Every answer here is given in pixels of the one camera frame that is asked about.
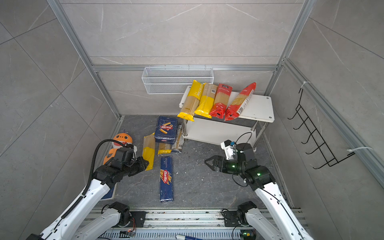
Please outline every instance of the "barilla box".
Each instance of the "barilla box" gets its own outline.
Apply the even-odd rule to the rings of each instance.
[[[160,202],[173,201],[172,157],[161,157]]]
[[[177,132],[177,119],[159,116],[155,131],[155,141],[174,144]]]

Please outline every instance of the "black wire hook rack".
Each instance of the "black wire hook rack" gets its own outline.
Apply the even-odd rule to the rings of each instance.
[[[300,102],[301,102],[301,97],[303,96],[303,89],[300,88],[299,90],[299,94],[300,94],[300,100],[299,100],[299,104],[297,105],[297,107],[295,108],[295,111],[296,113],[293,115],[293,117],[291,118],[288,118],[289,120],[292,120],[296,115],[298,115],[302,121],[302,124],[298,127],[298,128],[293,128],[294,130],[298,130],[299,128],[301,128],[303,125],[307,128],[308,132],[310,133],[310,135],[308,136],[308,139],[306,142],[301,142],[302,144],[307,144],[309,139],[312,137],[312,139],[314,140],[317,148],[315,150],[313,150],[312,152],[306,152],[306,154],[312,154],[314,153],[316,150],[319,150],[322,154],[322,156],[324,157],[324,160],[325,160],[325,163],[323,165],[321,165],[320,167],[313,167],[314,169],[320,169],[322,167],[324,167],[325,165],[328,164],[328,166],[332,167],[342,161],[344,161],[345,159],[353,156],[355,153],[354,152],[351,152],[349,153],[345,158],[343,158],[342,160],[337,160],[337,158],[335,157],[335,155],[333,154],[332,150],[329,148],[328,144],[326,143],[326,141],[324,140],[323,136],[321,135],[321,133],[319,132],[319,130],[317,129],[317,127],[313,124],[312,120],[310,119],[310,117],[308,116],[308,114],[306,113],[306,111],[304,110],[304,108],[301,106]],[[299,110],[303,110],[304,114],[300,114],[299,113]],[[310,121],[311,124],[314,126],[314,130],[311,131],[307,125],[306,122]],[[318,141],[316,141],[315,137],[313,136],[315,133],[317,133],[320,137],[321,137],[321,140],[323,143],[319,144]],[[331,153],[332,157],[331,157],[331,160],[327,160],[327,158],[325,157],[324,155],[324,150],[321,149],[322,146],[325,146],[326,148],[328,148],[329,152]]]

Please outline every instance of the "cartoon face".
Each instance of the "cartoon face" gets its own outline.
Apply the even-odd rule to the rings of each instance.
[[[128,144],[132,144],[132,138],[131,138],[131,136],[128,135],[128,134],[126,134],[126,133],[119,133],[119,134],[116,135],[113,139],[114,139],[114,140],[117,140],[117,141],[119,141],[119,142],[121,142],[121,143],[123,143],[123,144],[126,144],[126,143],[128,143]],[[121,147],[120,144],[115,143],[115,142],[113,142],[113,145],[115,145],[115,146],[117,146],[117,147]]]

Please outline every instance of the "blue box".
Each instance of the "blue box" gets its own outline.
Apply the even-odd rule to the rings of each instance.
[[[159,116],[155,131],[155,141],[174,144],[177,133],[177,119]]]
[[[173,201],[172,157],[161,157],[160,162],[160,202]]]

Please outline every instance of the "red pasta package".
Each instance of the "red pasta package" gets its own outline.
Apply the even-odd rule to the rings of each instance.
[[[212,107],[209,115],[211,115],[212,117],[224,118],[225,109],[227,108],[231,92],[231,86],[221,83],[218,85],[214,106]]]
[[[238,118],[243,112],[245,106],[247,105],[249,99],[252,97],[253,92],[255,91],[256,83],[251,83],[248,87],[244,88],[239,95],[232,101],[231,105],[225,111],[225,121],[233,120]]]

